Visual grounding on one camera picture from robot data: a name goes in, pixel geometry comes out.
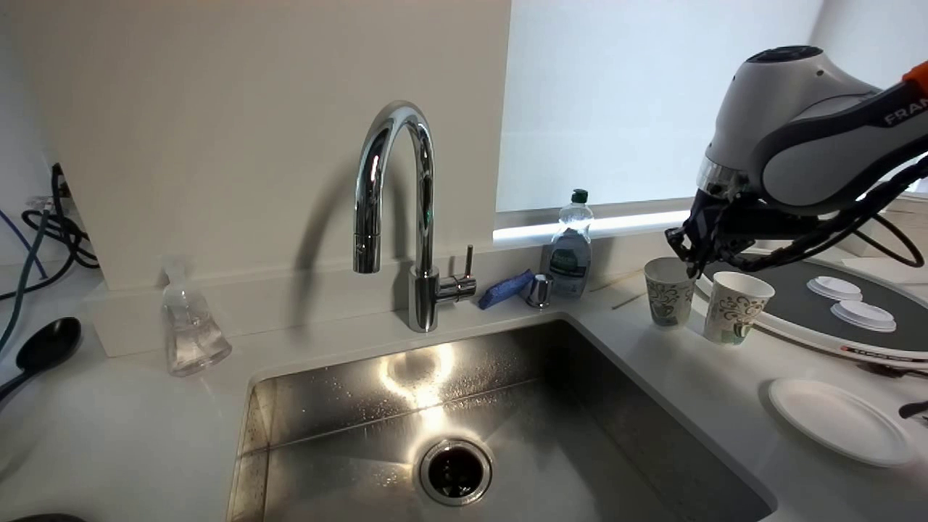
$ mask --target drain strainer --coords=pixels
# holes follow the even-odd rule
[[[465,437],[437,440],[418,465],[418,481],[440,505],[471,505],[489,486],[492,466],[482,446]]]

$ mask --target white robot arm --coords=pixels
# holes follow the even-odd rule
[[[690,217],[668,241],[692,276],[710,260],[740,270],[800,260],[919,176],[928,176],[928,62],[877,89],[814,46],[765,49],[737,70]],[[743,256],[759,237],[791,243]]]

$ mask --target sink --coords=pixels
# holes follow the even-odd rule
[[[249,385],[230,520],[764,520],[774,500],[571,323]]]

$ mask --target white countertop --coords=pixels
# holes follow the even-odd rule
[[[105,356],[86,334],[72,362],[37,378],[0,408],[0,520],[50,511],[92,522],[226,520],[246,385],[256,378],[555,315],[568,315],[592,334],[639,382],[759,478],[778,500],[772,520],[926,520],[928,426],[900,423],[914,446],[914,465],[874,471],[785,426],[765,407],[764,385],[774,378],[811,378],[894,415],[900,404],[928,399],[928,378],[874,378],[846,359],[764,331],[745,344],[710,344],[700,334],[700,312],[684,327],[656,327],[648,299],[613,311],[639,288],[626,282],[542,312],[518,301],[485,312],[456,304],[440,311],[437,334],[410,334],[389,312],[339,315],[311,331],[268,331],[237,340],[230,359],[198,378],[172,378],[156,352]],[[65,311],[57,301],[31,315],[53,320]],[[8,373],[11,355],[2,355],[0,378]]]

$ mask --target faucet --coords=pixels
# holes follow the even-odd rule
[[[433,183],[434,183],[434,157],[433,157],[433,133],[427,117],[410,102],[385,104],[360,150],[358,181],[355,181],[355,272],[376,272],[379,270],[379,189],[389,165],[391,143],[400,130],[410,130],[414,147],[414,170],[418,170],[418,260],[411,266],[410,282],[410,327],[411,331],[434,331],[437,301],[440,299],[465,299],[475,292],[474,247],[468,247],[468,266],[453,282],[437,279],[433,270],[433,236],[434,236],[434,208],[433,208]]]

